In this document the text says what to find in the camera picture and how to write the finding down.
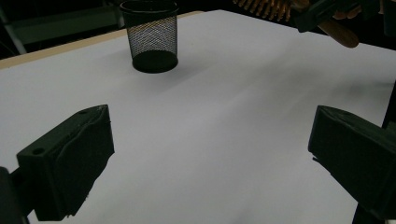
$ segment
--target mesh cup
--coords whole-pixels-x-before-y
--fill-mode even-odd
[[[177,66],[177,10],[168,0],[120,4],[136,70],[161,73]]]

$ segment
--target table edge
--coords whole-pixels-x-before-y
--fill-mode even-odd
[[[192,12],[180,14],[177,16],[177,18],[180,19],[180,18],[184,18],[184,17],[188,17],[188,16],[200,14],[200,13],[203,13],[203,11],[192,11]],[[122,30],[110,32],[107,34],[97,35],[97,36],[93,36],[90,38],[70,42],[70,43],[56,46],[56,47],[49,48],[49,49],[42,49],[39,51],[34,51],[34,52],[19,55],[19,56],[11,57],[11,58],[6,58],[3,60],[0,60],[0,69],[9,68],[9,67],[12,67],[12,66],[15,66],[18,64],[22,64],[22,63],[29,63],[29,62],[32,62],[35,60],[47,58],[47,57],[50,57],[50,56],[53,56],[56,54],[60,54],[60,53],[64,53],[67,51],[71,51],[74,49],[84,48],[84,47],[87,47],[90,45],[98,44],[98,43],[101,43],[101,42],[104,42],[104,41],[107,41],[110,39],[118,38],[118,37],[121,37],[124,35],[126,35],[126,30],[122,29]]]

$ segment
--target white table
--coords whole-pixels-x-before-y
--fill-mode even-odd
[[[356,201],[307,150],[316,107],[381,125],[396,52],[226,11],[179,19],[178,48],[163,74],[132,68],[125,35],[0,70],[0,165],[108,104],[116,154],[62,223],[351,223]]]

